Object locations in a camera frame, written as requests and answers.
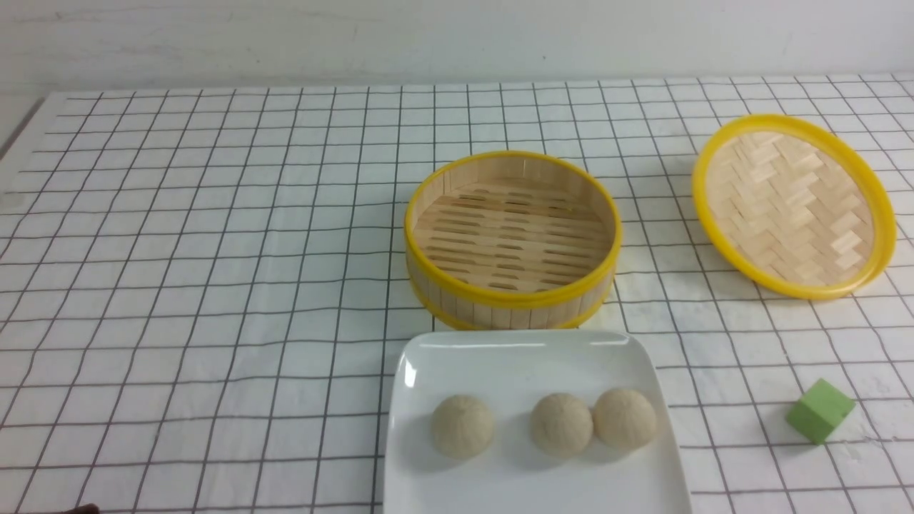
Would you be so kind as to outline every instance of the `bamboo steamer lid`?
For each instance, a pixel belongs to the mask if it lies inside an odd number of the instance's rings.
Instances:
[[[850,147],[780,115],[740,118],[708,141],[693,194],[709,239],[737,269],[801,298],[849,294],[885,269],[895,221]]]

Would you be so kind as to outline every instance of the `square plate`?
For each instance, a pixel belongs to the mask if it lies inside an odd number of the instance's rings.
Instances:
[[[567,461],[529,436],[530,411],[552,392],[589,405],[607,389],[633,388],[657,413],[657,436],[620,455],[594,438]],[[495,437],[466,462],[431,445],[430,418],[453,394],[471,394],[495,416]],[[634,337],[589,330],[442,332],[413,338],[394,380],[385,457],[384,510],[396,514],[692,512],[664,395]]]

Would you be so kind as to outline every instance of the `table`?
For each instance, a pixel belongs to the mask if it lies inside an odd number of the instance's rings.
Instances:
[[[389,389],[413,336],[406,202],[499,149],[586,167],[624,219],[585,327],[664,385],[698,513],[911,512],[914,74],[56,93],[0,171],[0,511],[382,510]],[[887,273],[828,303],[759,289],[696,220],[718,127],[838,133],[898,214]],[[858,407],[812,447],[826,378]]]

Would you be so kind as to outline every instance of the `yellow rim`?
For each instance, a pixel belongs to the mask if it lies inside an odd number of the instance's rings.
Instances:
[[[875,240],[873,251],[869,260],[854,278],[841,284],[826,287],[813,287],[787,282],[781,278],[771,276],[756,267],[752,262],[742,256],[734,248],[724,233],[717,226],[711,208],[707,203],[706,178],[707,167],[711,158],[724,143],[730,139],[748,132],[772,131],[791,135],[802,139],[832,157],[845,170],[845,172],[860,187],[866,203],[873,214],[873,230]],[[873,170],[843,141],[825,130],[789,116],[779,114],[755,114],[739,118],[724,125],[705,145],[695,164],[695,173],[692,180],[692,196],[698,211],[698,219],[707,232],[708,238],[714,246],[730,261],[734,267],[746,274],[752,280],[777,293],[809,298],[812,300],[826,300],[845,296],[856,288],[864,285],[877,276],[888,265],[895,250],[895,215],[888,194],[883,189],[879,178]]]
[[[615,236],[612,238],[612,246],[610,247],[609,253],[606,255],[606,258],[597,266],[592,272],[585,275],[580,280],[573,282],[568,285],[563,285],[556,289],[549,291],[542,291],[539,293],[505,293],[502,291],[493,291],[491,289],[484,289],[475,285],[465,284],[442,270],[438,269],[428,257],[419,248],[419,245],[416,243],[416,240],[412,235],[412,228],[409,226],[409,220],[412,218],[412,210],[415,209],[416,200],[422,194],[422,191],[439,175],[447,173],[448,171],[454,169],[457,166],[464,165],[466,163],[472,162],[477,159],[488,159],[492,157],[500,156],[524,156],[531,159],[541,159],[549,161],[553,164],[562,166],[568,171],[576,173],[587,180],[592,186],[597,188],[600,194],[603,196],[603,199],[610,205],[610,211],[612,212],[613,217],[613,228],[615,231]],[[587,292],[593,285],[602,280],[607,273],[612,269],[613,264],[616,262],[616,258],[619,255],[619,250],[622,247],[622,220],[619,219],[619,210],[616,209],[615,202],[612,201],[610,195],[606,192],[606,189],[603,188],[603,185],[598,182],[596,179],[587,174],[587,172],[581,170],[577,166],[569,164],[565,161],[556,159],[555,157],[550,157],[549,155],[534,154],[531,152],[519,152],[516,150],[508,150],[504,152],[489,152],[487,154],[479,155],[470,155],[459,161],[454,161],[447,166],[443,166],[441,169],[431,174],[428,178],[425,179],[416,189],[415,194],[413,194],[412,199],[409,201],[409,205],[406,207],[406,218],[403,223],[403,232],[406,238],[407,251],[410,252],[416,259],[417,265],[421,270],[433,280],[441,289],[448,291],[449,293],[455,294],[460,298],[469,300],[471,302],[485,304],[494,307],[504,307],[504,308],[538,308],[545,307],[554,304],[560,304],[562,302],[568,301],[571,298],[575,298]]]
[[[445,313],[444,311],[440,310],[437,305],[434,305],[432,302],[429,301],[428,298],[425,297],[424,294],[422,294],[422,291],[420,291],[419,288],[416,287],[416,283],[413,282],[411,278],[409,279],[409,286],[412,287],[412,292],[416,295],[417,298],[419,298],[419,301],[420,301],[420,303],[422,303],[422,306],[424,306],[426,308],[426,310],[428,310],[431,313],[432,316],[435,316],[438,319],[440,319],[448,327],[454,328],[456,330],[492,330],[491,327],[477,327],[475,325],[470,325],[469,323],[461,321],[461,320],[457,319],[456,317],[451,316],[451,315]],[[594,304],[593,307],[587,309],[587,311],[584,312],[584,314],[582,314],[574,319],[569,320],[567,323],[563,323],[557,327],[549,327],[549,328],[577,328],[577,327],[580,327],[580,325],[582,323],[584,323],[585,321],[590,319],[593,315],[597,314],[597,311],[599,311],[600,307],[603,306],[603,302],[606,300],[606,297],[610,295],[611,291],[612,291],[612,288],[607,289],[606,294],[603,295],[603,297],[600,299],[600,301],[597,302],[596,304]]]

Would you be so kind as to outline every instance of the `green foam block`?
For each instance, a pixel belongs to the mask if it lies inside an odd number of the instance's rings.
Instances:
[[[819,379],[787,412],[787,423],[814,444],[822,444],[854,405],[832,384]]]

